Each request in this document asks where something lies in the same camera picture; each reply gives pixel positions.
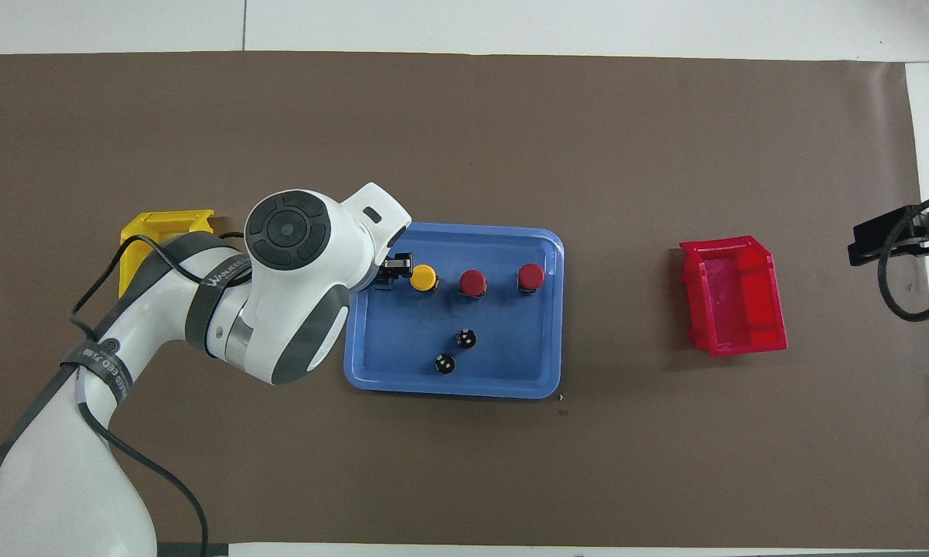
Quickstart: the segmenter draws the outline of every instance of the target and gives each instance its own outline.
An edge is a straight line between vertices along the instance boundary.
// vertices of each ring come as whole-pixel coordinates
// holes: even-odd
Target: brown mat
[[[853,224],[919,198],[894,63],[0,56],[0,441],[133,215],[239,228],[272,191],[368,180],[418,221],[562,237],[561,387],[375,394],[336,348],[273,388],[167,346],[113,427],[196,491],[213,539],[929,548],[929,325],[845,256]],[[791,348],[712,360],[674,248],[741,234],[774,254]],[[927,303],[920,264],[896,267]],[[176,491],[121,464],[159,539],[194,539]]]

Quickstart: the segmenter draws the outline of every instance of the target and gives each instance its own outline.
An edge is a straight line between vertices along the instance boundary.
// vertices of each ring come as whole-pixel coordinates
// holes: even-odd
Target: red button
[[[535,263],[527,263],[520,268],[520,290],[534,292],[543,286],[546,274],[543,268]]]
[[[488,281],[485,279],[485,274],[478,271],[478,269],[472,268],[471,271],[465,271],[461,275],[462,295],[478,297],[484,295],[487,289]]]

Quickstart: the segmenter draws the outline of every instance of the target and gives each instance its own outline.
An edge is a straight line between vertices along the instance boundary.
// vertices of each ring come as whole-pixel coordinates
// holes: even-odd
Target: yellow button
[[[408,283],[412,285],[412,288],[420,292],[430,292],[430,290],[436,289],[438,280],[439,278],[436,276],[436,271],[433,271],[433,267],[416,265],[412,268],[412,276],[408,279]]]

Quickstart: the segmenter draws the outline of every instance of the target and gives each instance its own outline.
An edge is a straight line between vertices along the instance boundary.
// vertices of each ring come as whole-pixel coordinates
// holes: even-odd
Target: red bin
[[[683,242],[695,347],[712,356],[787,348],[773,257],[752,236]]]

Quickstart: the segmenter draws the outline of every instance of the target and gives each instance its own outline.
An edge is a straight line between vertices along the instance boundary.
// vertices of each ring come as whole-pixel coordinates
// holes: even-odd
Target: blue tray
[[[365,289],[352,296],[344,345],[344,374],[370,391],[544,398],[560,383],[564,246],[548,230],[412,223],[391,253],[411,251],[414,265],[440,277],[436,292]],[[518,269],[538,263],[546,281],[532,295],[516,290]],[[462,272],[488,279],[481,299],[461,295]],[[460,329],[478,335],[474,348],[454,343]],[[450,353],[457,367],[440,374],[433,360]]]

